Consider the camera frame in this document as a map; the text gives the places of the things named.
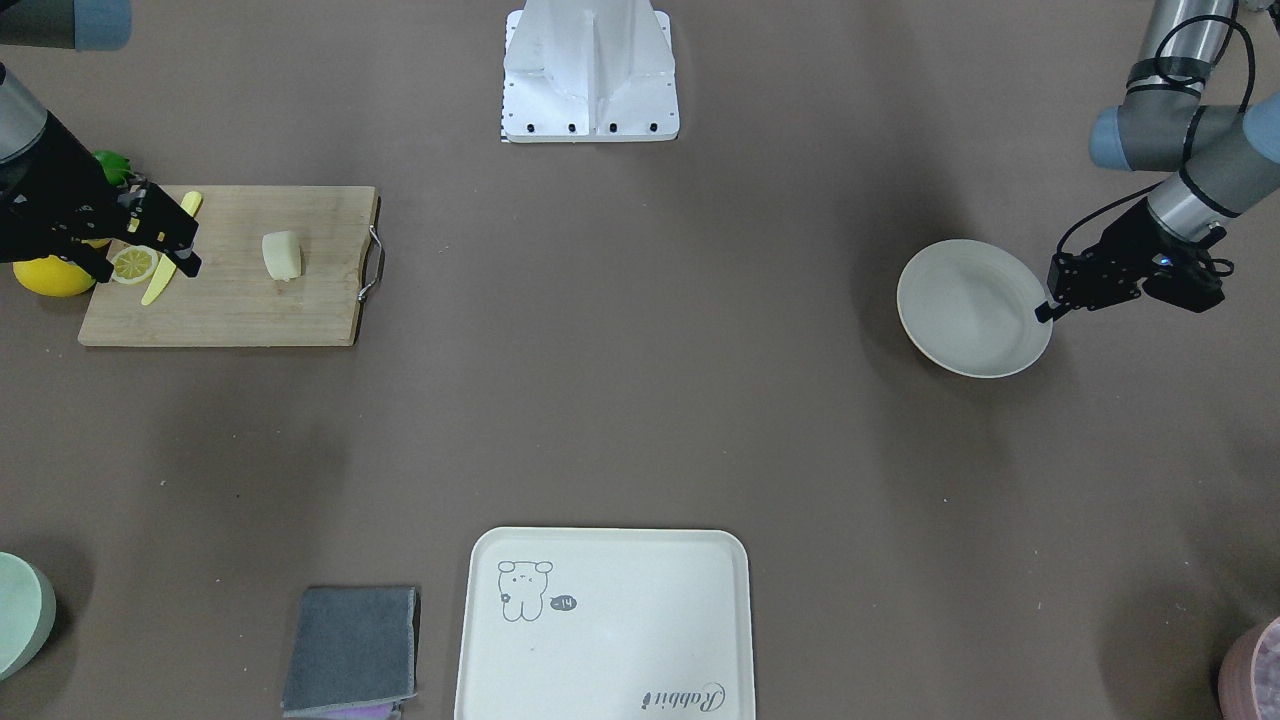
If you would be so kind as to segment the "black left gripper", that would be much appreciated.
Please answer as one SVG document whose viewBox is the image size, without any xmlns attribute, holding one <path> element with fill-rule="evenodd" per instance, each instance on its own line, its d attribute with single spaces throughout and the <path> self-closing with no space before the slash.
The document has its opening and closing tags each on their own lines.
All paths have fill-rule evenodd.
<svg viewBox="0 0 1280 720">
<path fill-rule="evenodd" d="M 1047 278 L 1051 300 L 1036 307 L 1036 320 L 1050 324 L 1062 313 L 1096 311 L 1143 295 L 1204 313 L 1225 300 L 1228 260 L 1212 258 L 1210 250 L 1226 233 L 1221 225 L 1211 225 L 1202 240 L 1179 240 L 1142 199 L 1084 251 L 1071 254 L 1057 247 Z"/>
</svg>

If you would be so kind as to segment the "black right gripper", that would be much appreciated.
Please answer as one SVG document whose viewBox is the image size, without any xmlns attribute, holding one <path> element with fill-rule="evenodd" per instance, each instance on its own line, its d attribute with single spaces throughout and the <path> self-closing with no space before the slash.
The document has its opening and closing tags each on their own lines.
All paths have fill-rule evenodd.
<svg viewBox="0 0 1280 720">
<path fill-rule="evenodd" d="M 118 240 L 151 247 L 196 277 L 196 218 L 159 184 L 134 181 L 129 188 L 109 183 L 99 160 L 47 114 L 40 136 L 3 163 L 1 260 L 58 258 L 106 283 L 114 265 L 88 242 Z"/>
</svg>

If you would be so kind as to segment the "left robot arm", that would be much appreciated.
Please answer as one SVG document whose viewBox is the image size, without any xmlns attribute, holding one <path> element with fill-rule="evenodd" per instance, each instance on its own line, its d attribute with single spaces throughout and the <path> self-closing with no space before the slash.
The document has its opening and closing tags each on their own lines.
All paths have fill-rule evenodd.
<svg viewBox="0 0 1280 720">
<path fill-rule="evenodd" d="M 1088 249 L 1057 243 L 1038 322 L 1140 296 L 1192 313 L 1224 301 L 1234 265 L 1212 247 L 1279 186 L 1277 97 L 1252 97 L 1254 45 L 1238 8 L 1155 4 L 1125 99 L 1094 122 L 1091 158 L 1166 178 L 1119 199 L 1120 217 Z"/>
</svg>

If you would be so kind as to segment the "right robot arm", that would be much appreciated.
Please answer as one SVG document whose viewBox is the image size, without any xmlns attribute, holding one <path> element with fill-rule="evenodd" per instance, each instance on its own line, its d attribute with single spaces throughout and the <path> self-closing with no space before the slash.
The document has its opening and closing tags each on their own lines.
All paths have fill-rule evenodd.
<svg viewBox="0 0 1280 720">
<path fill-rule="evenodd" d="M 5 1 L 3 44 L 115 51 L 132 35 L 128 1 Z M 140 176 L 108 179 L 93 154 L 18 79 L 1 68 L 1 251 L 4 263 L 59 258 L 110 281 L 110 261 L 91 240 L 156 250 L 196 277 L 198 223 Z"/>
</svg>

